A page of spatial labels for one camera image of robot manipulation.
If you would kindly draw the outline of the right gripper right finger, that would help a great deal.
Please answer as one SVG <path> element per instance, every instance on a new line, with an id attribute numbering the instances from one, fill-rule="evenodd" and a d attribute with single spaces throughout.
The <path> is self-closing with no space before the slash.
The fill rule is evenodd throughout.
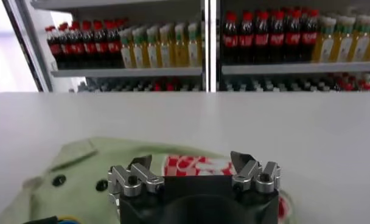
<path id="1" fill-rule="evenodd" d="M 281 188 L 281 167 L 269 161 L 265 167 L 250 154 L 231 151 L 231 162 L 236 174 L 232 176 L 235 193 L 255 189 L 260 194 L 271 194 Z"/>

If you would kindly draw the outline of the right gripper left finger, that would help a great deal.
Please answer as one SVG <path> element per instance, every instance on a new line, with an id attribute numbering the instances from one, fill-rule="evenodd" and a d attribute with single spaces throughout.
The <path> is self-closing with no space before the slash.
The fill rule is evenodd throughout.
<path id="1" fill-rule="evenodd" d="M 108 171 L 108 192 L 112 196 L 137 197 L 144 187 L 147 192 L 160 194 L 165 180 L 150 171 L 152 156 L 134 158 L 127 167 L 116 165 Z"/>

